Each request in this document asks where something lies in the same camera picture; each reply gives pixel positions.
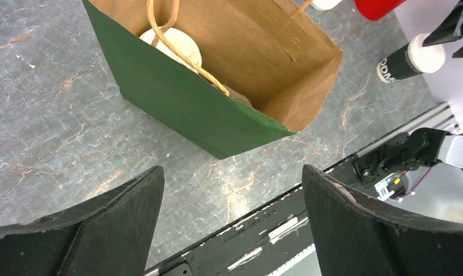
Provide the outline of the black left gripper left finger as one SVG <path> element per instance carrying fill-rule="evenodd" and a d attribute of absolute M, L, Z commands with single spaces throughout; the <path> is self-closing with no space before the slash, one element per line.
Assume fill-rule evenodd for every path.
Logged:
<path fill-rule="evenodd" d="M 0 227 L 0 275 L 142 275 L 163 192 L 154 166 L 65 210 Z"/>

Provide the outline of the single paper coffee cup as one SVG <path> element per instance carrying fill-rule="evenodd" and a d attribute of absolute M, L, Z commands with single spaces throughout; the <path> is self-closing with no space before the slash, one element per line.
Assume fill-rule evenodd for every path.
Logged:
<path fill-rule="evenodd" d="M 381 81 L 392 83 L 410 78 L 416 70 L 408 57 L 408 44 L 399 48 L 388 57 L 382 59 L 376 66 L 376 73 Z"/>

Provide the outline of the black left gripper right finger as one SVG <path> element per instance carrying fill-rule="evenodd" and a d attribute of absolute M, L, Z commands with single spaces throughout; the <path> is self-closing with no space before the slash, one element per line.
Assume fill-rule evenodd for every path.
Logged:
<path fill-rule="evenodd" d="M 323 275 L 463 275 L 463 224 L 413 213 L 302 170 Z"/>

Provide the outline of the green brown paper bag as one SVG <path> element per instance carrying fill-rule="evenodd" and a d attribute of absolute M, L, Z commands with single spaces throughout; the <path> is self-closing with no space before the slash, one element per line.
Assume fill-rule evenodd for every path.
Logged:
<path fill-rule="evenodd" d="M 293 1 L 83 5 L 121 96 L 219 159 L 304 130 L 342 62 L 343 51 Z M 170 28 L 196 42 L 202 66 L 164 37 Z M 198 73 L 158 50 L 159 40 Z"/>

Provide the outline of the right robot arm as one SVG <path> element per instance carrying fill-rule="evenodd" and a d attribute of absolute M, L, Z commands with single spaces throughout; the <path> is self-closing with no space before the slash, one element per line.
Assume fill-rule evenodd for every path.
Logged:
<path fill-rule="evenodd" d="M 378 77 L 385 83 L 438 71 L 446 61 L 444 44 L 463 38 L 463 1 L 430 33 L 414 37 L 376 65 Z M 359 181 L 368 187 L 376 179 L 438 163 L 463 169 L 463 135 L 432 128 L 413 131 L 402 143 L 383 144 L 358 158 L 353 167 Z"/>

